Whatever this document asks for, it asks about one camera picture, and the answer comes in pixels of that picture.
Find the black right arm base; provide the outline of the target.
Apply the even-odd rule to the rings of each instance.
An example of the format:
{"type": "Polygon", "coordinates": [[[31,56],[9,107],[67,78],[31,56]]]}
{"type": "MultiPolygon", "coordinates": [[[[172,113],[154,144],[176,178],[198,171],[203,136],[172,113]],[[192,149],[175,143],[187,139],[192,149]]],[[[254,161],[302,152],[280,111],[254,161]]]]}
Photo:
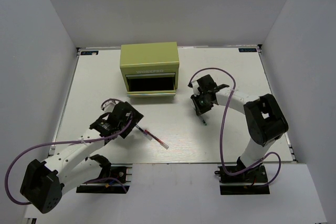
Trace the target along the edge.
{"type": "Polygon", "coordinates": [[[259,164],[249,171],[236,176],[229,176],[224,172],[222,166],[214,171],[219,178],[219,188],[221,195],[269,195],[269,186],[266,169],[263,164],[259,164]]]}

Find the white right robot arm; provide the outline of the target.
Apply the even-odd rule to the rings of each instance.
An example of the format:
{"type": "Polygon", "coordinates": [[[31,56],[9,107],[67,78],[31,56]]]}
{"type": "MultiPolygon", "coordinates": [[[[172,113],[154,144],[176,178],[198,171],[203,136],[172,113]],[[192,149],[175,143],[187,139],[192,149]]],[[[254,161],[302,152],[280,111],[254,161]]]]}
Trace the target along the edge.
{"type": "Polygon", "coordinates": [[[255,167],[261,164],[274,142],[289,129],[287,120],[272,94],[250,95],[230,88],[227,84],[217,85],[210,75],[191,81],[191,100],[196,115],[201,116],[213,106],[224,106],[220,127],[220,160],[224,173],[250,181],[256,175],[255,167]],[[229,172],[224,164],[223,137],[227,111],[233,109],[245,116],[250,140],[244,152],[238,157],[236,171],[229,172]]]}

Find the green drawer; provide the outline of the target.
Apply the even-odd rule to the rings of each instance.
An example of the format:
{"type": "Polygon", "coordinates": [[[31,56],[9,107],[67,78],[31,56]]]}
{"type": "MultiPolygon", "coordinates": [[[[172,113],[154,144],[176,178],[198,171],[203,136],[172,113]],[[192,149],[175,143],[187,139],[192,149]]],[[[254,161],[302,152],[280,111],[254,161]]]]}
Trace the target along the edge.
{"type": "Polygon", "coordinates": [[[141,74],[127,74],[125,77],[129,79],[134,78],[161,78],[161,77],[174,77],[175,72],[170,73],[141,73],[141,74]]]}
{"type": "Polygon", "coordinates": [[[176,95],[175,77],[153,76],[127,78],[127,96],[131,98],[167,97],[176,95]]]}

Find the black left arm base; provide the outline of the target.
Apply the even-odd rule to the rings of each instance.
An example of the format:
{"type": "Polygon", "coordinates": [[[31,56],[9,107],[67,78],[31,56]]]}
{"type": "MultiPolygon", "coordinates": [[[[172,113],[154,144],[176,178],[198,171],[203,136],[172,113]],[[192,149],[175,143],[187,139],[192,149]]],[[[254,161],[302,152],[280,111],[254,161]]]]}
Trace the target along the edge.
{"type": "Polygon", "coordinates": [[[132,165],[113,165],[102,155],[91,156],[98,163],[99,176],[76,188],[80,194],[126,194],[131,185],[132,165]]]}

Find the red gel pen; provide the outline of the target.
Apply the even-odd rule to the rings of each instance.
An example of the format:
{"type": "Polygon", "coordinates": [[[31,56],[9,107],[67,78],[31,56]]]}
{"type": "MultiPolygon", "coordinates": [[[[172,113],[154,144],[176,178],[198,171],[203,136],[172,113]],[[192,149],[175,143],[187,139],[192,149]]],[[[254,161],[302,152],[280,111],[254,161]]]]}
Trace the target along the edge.
{"type": "Polygon", "coordinates": [[[148,130],[144,130],[145,131],[145,133],[147,134],[147,135],[149,135],[150,137],[152,137],[153,139],[155,139],[162,147],[164,147],[166,150],[168,150],[169,149],[169,146],[166,144],[166,143],[164,143],[162,140],[160,140],[158,137],[156,137],[155,135],[153,135],[151,132],[149,132],[148,130]]]}

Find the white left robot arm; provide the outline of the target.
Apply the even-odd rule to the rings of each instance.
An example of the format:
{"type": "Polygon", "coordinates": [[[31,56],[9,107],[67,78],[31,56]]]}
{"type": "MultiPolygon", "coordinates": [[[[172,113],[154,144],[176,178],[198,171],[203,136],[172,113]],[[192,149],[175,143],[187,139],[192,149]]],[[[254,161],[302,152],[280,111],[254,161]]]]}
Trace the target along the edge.
{"type": "Polygon", "coordinates": [[[102,109],[104,113],[90,124],[78,143],[28,164],[20,193],[42,214],[81,184],[112,179],[110,161],[96,151],[117,137],[126,138],[144,116],[128,102],[112,102],[102,109]]]}

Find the purple gel pen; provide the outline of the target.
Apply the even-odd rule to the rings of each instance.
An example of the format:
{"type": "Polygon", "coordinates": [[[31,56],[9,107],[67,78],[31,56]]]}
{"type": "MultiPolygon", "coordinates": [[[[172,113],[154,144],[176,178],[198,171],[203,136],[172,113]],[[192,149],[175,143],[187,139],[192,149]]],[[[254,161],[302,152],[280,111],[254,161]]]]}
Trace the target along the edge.
{"type": "Polygon", "coordinates": [[[149,140],[152,139],[152,135],[149,131],[144,130],[143,128],[139,127],[138,125],[136,126],[136,128],[149,140]]]}

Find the green top drawer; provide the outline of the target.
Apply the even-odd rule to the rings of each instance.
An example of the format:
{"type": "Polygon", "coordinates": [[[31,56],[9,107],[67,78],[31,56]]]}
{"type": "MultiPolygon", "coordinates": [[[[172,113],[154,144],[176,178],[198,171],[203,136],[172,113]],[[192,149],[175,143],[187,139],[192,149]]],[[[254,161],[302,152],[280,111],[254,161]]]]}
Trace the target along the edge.
{"type": "Polygon", "coordinates": [[[134,78],[161,78],[161,77],[174,77],[175,72],[170,73],[141,73],[141,74],[127,74],[125,77],[129,79],[134,78]]]}

